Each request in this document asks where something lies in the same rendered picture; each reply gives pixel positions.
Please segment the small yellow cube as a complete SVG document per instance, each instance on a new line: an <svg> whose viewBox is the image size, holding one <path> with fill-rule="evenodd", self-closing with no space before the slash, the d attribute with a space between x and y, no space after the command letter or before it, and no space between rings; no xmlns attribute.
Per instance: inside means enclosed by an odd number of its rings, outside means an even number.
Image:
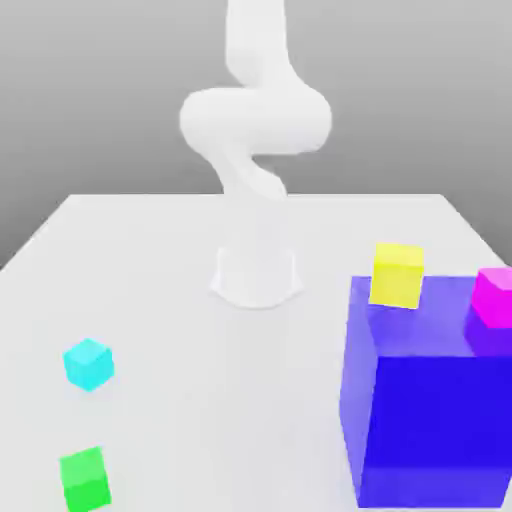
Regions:
<svg viewBox="0 0 512 512"><path fill-rule="evenodd" d="M369 303L417 309L424 275L424 250L420 246L377 243Z"/></svg>

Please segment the small green cube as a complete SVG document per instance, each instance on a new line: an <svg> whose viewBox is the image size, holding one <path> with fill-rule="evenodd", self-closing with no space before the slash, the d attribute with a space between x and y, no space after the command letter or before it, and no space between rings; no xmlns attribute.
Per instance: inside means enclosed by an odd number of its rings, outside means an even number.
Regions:
<svg viewBox="0 0 512 512"><path fill-rule="evenodd" d="M100 446L61 457L59 469L68 512L91 512L112 503Z"/></svg>

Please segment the small cyan cube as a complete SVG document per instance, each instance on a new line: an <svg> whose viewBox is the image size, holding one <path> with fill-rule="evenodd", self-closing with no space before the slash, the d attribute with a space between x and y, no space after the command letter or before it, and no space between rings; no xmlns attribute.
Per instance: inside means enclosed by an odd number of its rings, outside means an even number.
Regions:
<svg viewBox="0 0 512 512"><path fill-rule="evenodd" d="M114 375L112 350L92 339L84 339L63 354L68 381L92 392Z"/></svg>

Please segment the large blue box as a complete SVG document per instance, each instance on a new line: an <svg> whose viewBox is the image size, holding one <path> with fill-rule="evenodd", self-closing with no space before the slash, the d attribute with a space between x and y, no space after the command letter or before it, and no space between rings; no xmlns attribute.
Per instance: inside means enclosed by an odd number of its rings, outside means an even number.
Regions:
<svg viewBox="0 0 512 512"><path fill-rule="evenodd" d="M340 420L362 508L498 508L512 481L512 312L478 314L470 276L428 276L418 308L350 283Z"/></svg>

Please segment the small magenta cube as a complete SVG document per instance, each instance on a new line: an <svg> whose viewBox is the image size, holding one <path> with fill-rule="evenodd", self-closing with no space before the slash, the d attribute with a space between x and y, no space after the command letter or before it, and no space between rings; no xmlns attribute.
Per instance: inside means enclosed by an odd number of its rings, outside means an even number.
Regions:
<svg viewBox="0 0 512 512"><path fill-rule="evenodd" d="M512 267L481 268L471 306L489 328L512 328Z"/></svg>

